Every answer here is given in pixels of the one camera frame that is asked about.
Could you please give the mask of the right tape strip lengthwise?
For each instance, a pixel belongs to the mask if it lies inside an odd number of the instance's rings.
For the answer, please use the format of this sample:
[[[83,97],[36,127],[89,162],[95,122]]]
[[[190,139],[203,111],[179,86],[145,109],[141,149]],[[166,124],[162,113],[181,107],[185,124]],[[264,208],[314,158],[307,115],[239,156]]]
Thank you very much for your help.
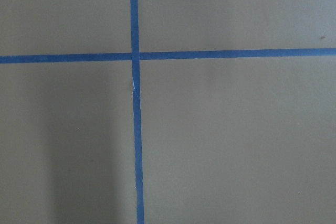
[[[142,163],[142,132],[141,132],[140,44],[139,44],[138,0],[130,0],[130,9],[131,9],[135,187],[136,187],[136,203],[137,203],[136,222],[145,223],[143,163]]]

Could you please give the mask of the right tape strip crosswise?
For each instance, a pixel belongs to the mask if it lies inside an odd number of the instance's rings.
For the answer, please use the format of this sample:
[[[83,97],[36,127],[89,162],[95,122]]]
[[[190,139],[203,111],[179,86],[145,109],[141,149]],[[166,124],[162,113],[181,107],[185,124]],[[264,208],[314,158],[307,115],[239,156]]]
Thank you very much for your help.
[[[140,60],[334,56],[335,48],[140,52]],[[1,64],[130,61],[132,53],[1,56]]]

